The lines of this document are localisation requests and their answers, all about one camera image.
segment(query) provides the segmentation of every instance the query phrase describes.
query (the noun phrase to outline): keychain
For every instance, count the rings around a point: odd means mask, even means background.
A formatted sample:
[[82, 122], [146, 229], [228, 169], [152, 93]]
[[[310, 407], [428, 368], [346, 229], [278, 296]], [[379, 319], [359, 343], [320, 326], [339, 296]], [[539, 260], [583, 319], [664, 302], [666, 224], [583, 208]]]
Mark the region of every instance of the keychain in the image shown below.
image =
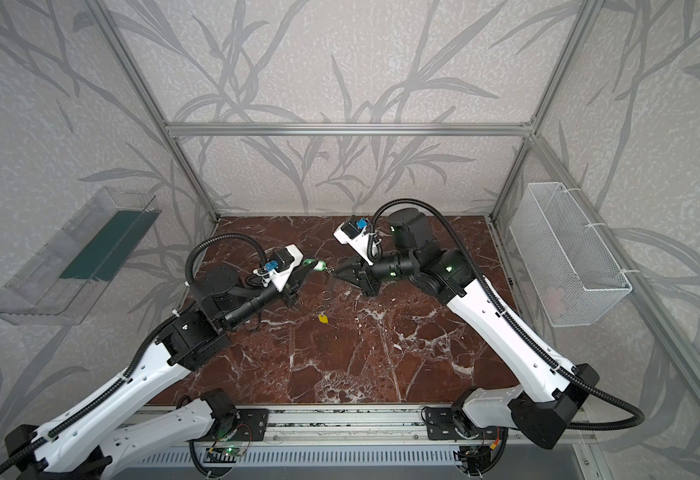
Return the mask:
[[337, 281], [336, 277], [331, 274], [333, 271], [333, 268], [326, 270], [327, 277], [324, 280], [323, 286], [323, 302], [321, 303], [321, 308], [317, 314], [317, 320], [320, 323], [328, 323], [328, 315], [326, 315], [326, 310], [328, 310], [331, 300], [334, 298], [334, 284]]

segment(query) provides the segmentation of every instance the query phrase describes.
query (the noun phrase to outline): gray wall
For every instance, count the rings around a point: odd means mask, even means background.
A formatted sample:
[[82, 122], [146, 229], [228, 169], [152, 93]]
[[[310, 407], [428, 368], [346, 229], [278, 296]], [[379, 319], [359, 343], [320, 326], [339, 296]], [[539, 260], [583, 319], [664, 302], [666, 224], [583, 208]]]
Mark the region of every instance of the gray wall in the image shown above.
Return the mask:
[[103, 186], [152, 191], [163, 213], [78, 326], [0, 320], [3, 436], [120, 370], [166, 318], [186, 252], [209, 233], [196, 198], [78, 2], [0, 0], [0, 287]]
[[[524, 122], [579, 0], [107, 0], [172, 121]], [[220, 210], [491, 210], [515, 138], [192, 138]]]
[[[700, 351], [700, 2], [621, 5], [598, 14], [542, 135]], [[700, 478], [700, 408], [632, 303], [587, 327], [544, 318], [507, 225], [525, 183], [547, 180], [529, 158], [499, 217], [537, 327], [647, 414], [597, 434], [616, 478]], [[593, 421], [623, 416], [585, 408]]]

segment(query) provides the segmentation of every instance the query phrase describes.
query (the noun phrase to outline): black mounting plate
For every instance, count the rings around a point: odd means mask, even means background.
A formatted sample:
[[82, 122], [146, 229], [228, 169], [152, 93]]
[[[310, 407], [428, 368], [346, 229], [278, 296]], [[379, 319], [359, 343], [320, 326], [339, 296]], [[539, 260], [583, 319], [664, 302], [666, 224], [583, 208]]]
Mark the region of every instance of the black mounting plate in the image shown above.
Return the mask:
[[427, 438], [430, 440], [463, 440], [453, 423], [450, 407], [424, 407], [422, 410], [424, 424], [427, 426]]
[[244, 426], [238, 427], [235, 435], [228, 440], [229, 442], [261, 442], [265, 439], [265, 430], [267, 429], [267, 418], [269, 411], [267, 408], [239, 408], [240, 423], [248, 426], [251, 429], [249, 438], [249, 428]]

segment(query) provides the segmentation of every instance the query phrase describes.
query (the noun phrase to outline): black motor housing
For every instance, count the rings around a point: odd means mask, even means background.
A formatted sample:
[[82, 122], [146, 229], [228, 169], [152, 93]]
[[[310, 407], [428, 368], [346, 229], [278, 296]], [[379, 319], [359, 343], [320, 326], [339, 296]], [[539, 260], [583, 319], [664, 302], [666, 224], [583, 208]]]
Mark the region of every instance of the black motor housing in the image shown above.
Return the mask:
[[215, 266], [201, 280], [190, 284], [190, 295], [210, 321], [218, 320], [225, 312], [238, 308], [246, 298], [231, 290], [243, 289], [238, 271], [230, 265]]

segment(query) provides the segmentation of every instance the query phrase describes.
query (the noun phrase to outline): green mat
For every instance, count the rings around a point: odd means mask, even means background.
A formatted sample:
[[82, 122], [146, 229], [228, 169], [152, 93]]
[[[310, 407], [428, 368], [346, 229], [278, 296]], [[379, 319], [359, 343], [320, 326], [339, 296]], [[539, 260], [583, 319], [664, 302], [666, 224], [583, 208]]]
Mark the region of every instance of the green mat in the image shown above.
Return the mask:
[[117, 211], [70, 262], [60, 278], [111, 281], [158, 214], [159, 211]]

